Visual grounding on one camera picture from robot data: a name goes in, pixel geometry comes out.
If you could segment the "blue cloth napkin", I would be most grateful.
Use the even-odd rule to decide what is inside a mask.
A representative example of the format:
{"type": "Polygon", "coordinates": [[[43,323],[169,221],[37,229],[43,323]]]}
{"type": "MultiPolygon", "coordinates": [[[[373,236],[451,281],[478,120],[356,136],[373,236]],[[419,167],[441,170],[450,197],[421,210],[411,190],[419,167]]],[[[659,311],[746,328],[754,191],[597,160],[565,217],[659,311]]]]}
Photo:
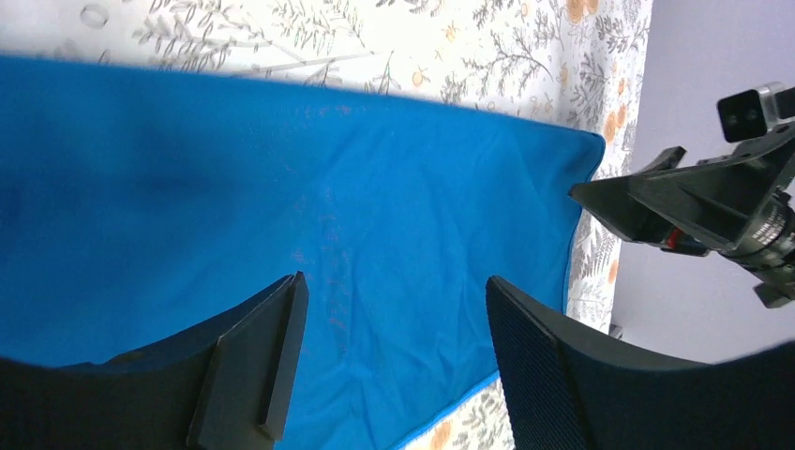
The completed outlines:
{"type": "Polygon", "coordinates": [[[501,275],[563,310],[592,133],[403,97],[1,60],[1,353],[113,357],[301,271],[287,449],[385,449],[494,380],[501,275]]]}

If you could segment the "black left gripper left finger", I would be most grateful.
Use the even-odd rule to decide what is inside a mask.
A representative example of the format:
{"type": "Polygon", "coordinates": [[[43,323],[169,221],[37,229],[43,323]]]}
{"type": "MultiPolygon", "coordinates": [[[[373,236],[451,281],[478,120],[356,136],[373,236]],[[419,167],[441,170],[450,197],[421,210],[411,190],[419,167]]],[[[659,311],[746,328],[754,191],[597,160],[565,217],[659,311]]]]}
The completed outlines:
{"type": "Polygon", "coordinates": [[[102,364],[1,362],[5,449],[271,449],[308,315],[302,273],[102,364]]]}

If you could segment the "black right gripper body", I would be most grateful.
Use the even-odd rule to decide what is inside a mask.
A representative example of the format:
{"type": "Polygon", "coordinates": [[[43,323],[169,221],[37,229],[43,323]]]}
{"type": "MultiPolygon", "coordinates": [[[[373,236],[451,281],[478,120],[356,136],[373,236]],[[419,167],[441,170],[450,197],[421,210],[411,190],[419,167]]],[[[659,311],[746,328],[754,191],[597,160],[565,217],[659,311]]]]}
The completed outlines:
{"type": "Polygon", "coordinates": [[[794,210],[779,188],[687,188],[684,206],[666,208],[664,251],[703,257],[715,252],[758,280],[768,309],[794,302],[794,210]]]}

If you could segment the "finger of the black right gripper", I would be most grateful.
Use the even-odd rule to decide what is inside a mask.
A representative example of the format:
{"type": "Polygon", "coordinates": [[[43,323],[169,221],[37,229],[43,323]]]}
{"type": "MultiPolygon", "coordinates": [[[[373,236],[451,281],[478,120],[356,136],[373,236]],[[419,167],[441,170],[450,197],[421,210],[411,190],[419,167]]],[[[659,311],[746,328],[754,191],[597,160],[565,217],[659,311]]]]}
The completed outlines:
{"type": "Polygon", "coordinates": [[[655,159],[637,173],[656,173],[676,169],[685,154],[686,150],[681,146],[669,147],[660,152],[655,159]]]}
{"type": "Polygon", "coordinates": [[[689,167],[633,173],[574,185],[570,197],[623,241],[661,247],[665,209],[684,206],[687,189],[785,189],[794,177],[794,129],[780,127],[739,144],[728,156],[689,167]]]}

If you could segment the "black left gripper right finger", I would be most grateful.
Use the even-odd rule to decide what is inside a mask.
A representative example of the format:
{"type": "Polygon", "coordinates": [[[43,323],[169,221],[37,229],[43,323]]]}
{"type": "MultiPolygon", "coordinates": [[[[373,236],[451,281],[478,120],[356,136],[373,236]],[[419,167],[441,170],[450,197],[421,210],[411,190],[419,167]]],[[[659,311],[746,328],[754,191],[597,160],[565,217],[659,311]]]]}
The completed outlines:
{"type": "Polygon", "coordinates": [[[519,449],[790,449],[794,346],[718,364],[639,348],[486,286],[494,352],[519,449]]]}

